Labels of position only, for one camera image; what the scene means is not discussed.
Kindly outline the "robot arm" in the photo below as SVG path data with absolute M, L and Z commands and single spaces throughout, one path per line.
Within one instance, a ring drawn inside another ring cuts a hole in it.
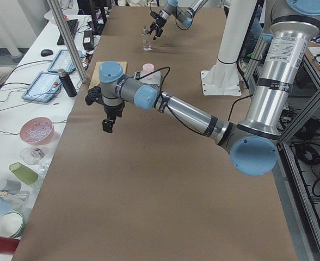
M 150 15 L 155 19 L 150 26 L 149 32 L 150 35 L 152 32 L 155 32 L 152 39 L 156 40 L 162 35 L 163 27 L 171 16 L 175 18 L 176 25 L 180 30 L 188 30 L 193 23 L 196 13 L 206 3 L 206 0 L 197 0 L 186 10 L 182 10 L 178 5 L 178 1 L 173 0 L 167 1 L 159 13 L 151 10 Z
M 185 12 L 177 1 L 168 1 L 156 21 L 156 37 L 170 15 L 185 27 L 191 25 L 196 12 L 206 1 L 195 1 Z M 217 63 L 209 71 L 201 71 L 203 94 L 238 94 L 238 77 L 235 62 L 238 60 L 248 25 L 238 26 L 238 15 L 251 18 L 256 1 L 232 1 L 217 56 Z M 276 125 L 293 82 L 299 70 L 309 41 L 320 30 L 320 1 L 267 1 L 264 31 L 272 40 L 256 83 L 251 104 L 243 121 L 234 125 L 223 122 L 179 98 L 162 91 L 161 86 L 149 85 L 123 73 L 116 61 L 105 61 L 99 67 L 99 85 L 90 89 L 85 98 L 87 105 L 96 102 L 104 107 L 107 118 L 102 129 L 112 133 L 116 117 L 122 117 L 125 101 L 145 110 L 155 108 L 160 113 L 172 115 L 191 131 L 213 139 L 230 156 L 233 166 L 240 172 L 259 176 L 272 170 L 278 160 Z

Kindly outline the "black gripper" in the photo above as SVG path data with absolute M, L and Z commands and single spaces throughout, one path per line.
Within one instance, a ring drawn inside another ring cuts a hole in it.
M 97 85 L 88 90 L 85 102 L 87 105 L 92 105 L 94 102 L 103 105 L 107 118 L 102 121 L 102 130 L 106 133 L 112 133 L 116 117 L 122 117 L 122 111 L 125 107 L 124 100 L 104 96 L 100 86 Z
M 163 27 L 165 26 L 166 24 L 166 19 L 164 19 L 163 17 L 159 16 L 159 15 L 156 15 L 154 17 L 155 21 L 150 25 L 150 28 L 149 28 L 149 34 L 151 35 L 152 32 L 155 31 L 155 35 L 153 37 L 153 40 L 156 40 L 157 38 L 159 38 L 162 33 L 163 33 Z

